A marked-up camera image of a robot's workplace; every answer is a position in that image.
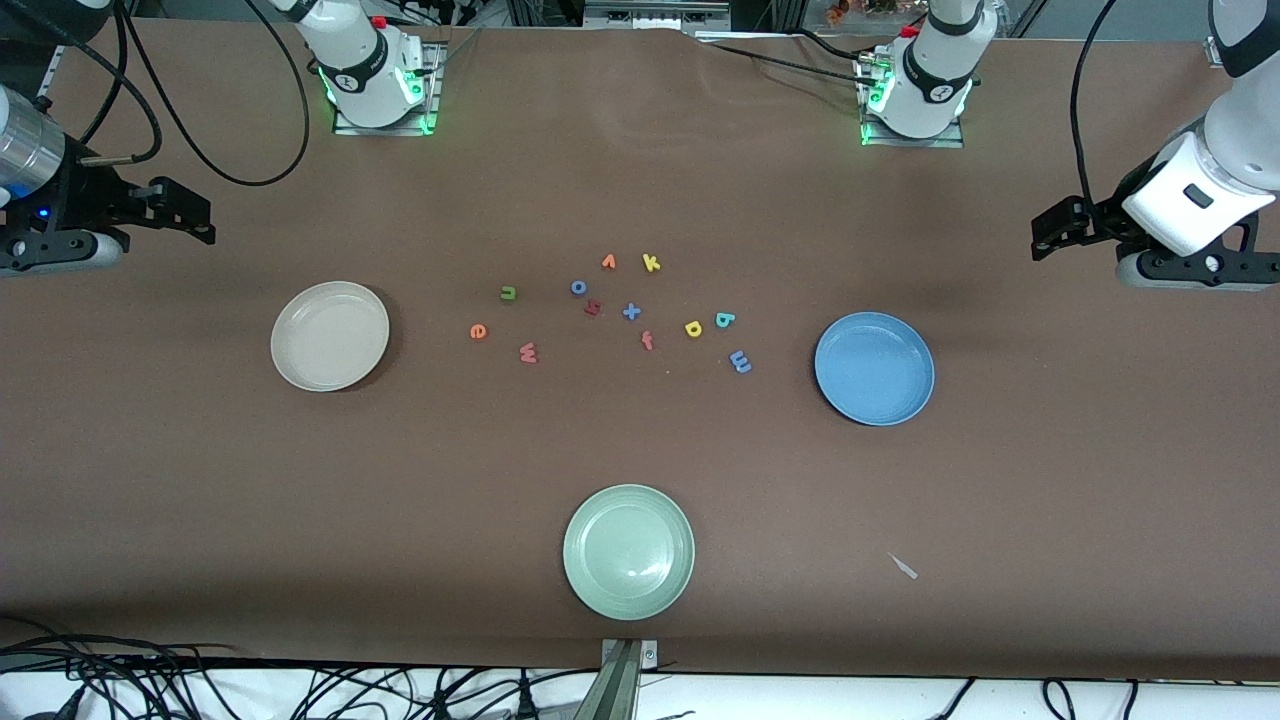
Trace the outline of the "blue plate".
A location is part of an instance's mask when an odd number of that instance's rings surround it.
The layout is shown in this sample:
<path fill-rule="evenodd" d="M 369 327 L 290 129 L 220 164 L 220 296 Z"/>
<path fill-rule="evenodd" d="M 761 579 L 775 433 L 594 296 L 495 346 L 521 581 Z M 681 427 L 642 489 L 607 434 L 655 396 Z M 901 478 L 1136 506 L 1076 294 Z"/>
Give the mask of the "blue plate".
<path fill-rule="evenodd" d="M 815 345 L 813 369 L 828 405 L 868 427 L 893 427 L 918 415 L 936 383 L 932 351 L 906 322 L 854 313 L 833 322 Z"/>

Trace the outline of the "brown table cover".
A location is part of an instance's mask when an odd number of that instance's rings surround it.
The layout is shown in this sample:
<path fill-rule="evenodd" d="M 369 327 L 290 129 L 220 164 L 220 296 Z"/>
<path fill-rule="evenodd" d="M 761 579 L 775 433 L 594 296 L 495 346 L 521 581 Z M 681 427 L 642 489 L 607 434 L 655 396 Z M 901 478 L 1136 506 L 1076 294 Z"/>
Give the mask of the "brown table cover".
<path fill-rule="evenodd" d="M 306 159 L 251 190 L 168 126 L 125 176 L 209 197 L 214 246 L 0 281 L 0 612 L 273 659 L 584 667 L 635 635 L 681 670 L 1280 678 L 1280 290 L 1030 259 L 1078 188 L 1075 44 L 995 44 L 964 147 L 901 149 L 833 79 L 672 31 L 451 40 L 435 135 L 337 137 L 312 91 Z M 269 343 L 329 281 L 390 342 L 317 393 Z M 820 393 L 854 313 L 929 346 L 913 419 Z M 696 543 L 634 623 L 562 564 L 618 484 Z"/>

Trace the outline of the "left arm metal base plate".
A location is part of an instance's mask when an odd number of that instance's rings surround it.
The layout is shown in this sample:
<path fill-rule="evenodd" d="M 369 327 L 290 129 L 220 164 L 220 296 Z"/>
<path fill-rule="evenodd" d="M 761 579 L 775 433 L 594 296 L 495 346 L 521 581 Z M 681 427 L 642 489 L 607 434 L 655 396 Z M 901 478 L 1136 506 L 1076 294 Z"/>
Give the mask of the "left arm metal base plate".
<path fill-rule="evenodd" d="M 965 96 L 972 86 L 965 81 L 957 95 L 943 102 L 928 97 L 893 70 L 893 59 L 878 47 L 861 53 L 852 63 L 855 78 L 861 82 L 858 104 L 864 145 L 922 149 L 961 149 L 963 128 L 959 120 Z"/>

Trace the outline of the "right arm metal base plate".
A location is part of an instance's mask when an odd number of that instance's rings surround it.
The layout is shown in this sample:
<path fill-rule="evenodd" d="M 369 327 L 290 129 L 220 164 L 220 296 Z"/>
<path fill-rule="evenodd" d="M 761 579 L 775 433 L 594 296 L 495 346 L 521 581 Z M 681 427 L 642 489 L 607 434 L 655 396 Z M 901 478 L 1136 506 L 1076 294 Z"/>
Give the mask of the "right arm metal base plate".
<path fill-rule="evenodd" d="M 365 78 L 323 70 L 335 108 L 333 132 L 347 136 L 429 136 L 436 127 L 443 92 L 444 44 L 425 44 L 397 28 L 380 32 L 387 51 L 381 67 Z"/>

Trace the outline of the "beige brown plate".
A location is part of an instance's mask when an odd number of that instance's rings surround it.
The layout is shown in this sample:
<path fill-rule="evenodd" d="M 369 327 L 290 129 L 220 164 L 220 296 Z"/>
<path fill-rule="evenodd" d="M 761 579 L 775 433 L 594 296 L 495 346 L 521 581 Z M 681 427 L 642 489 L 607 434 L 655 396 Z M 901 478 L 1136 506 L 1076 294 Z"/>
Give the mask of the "beige brown plate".
<path fill-rule="evenodd" d="M 370 288 L 329 281 L 296 295 L 276 316 L 270 355 L 291 386 L 328 393 L 358 384 L 390 342 L 390 315 Z"/>

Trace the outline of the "aluminium frame structure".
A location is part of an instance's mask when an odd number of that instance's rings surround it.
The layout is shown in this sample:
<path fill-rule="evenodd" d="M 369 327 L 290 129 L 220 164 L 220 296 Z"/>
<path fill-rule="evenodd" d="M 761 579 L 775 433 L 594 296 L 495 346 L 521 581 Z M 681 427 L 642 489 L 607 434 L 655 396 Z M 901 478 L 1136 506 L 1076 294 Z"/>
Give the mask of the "aluminium frame structure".
<path fill-rule="evenodd" d="M 584 0 L 586 29 L 732 29 L 730 0 Z"/>

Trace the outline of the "pale green plate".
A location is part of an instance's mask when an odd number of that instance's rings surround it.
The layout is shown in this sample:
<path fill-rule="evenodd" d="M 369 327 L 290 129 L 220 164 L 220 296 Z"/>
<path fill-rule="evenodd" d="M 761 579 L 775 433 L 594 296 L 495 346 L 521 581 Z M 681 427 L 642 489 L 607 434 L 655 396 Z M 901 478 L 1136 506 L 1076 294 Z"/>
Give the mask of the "pale green plate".
<path fill-rule="evenodd" d="M 617 621 L 641 621 L 669 609 L 689 587 L 695 562 L 687 515 L 650 486 L 598 491 L 564 530 L 570 587 L 593 612 Z"/>

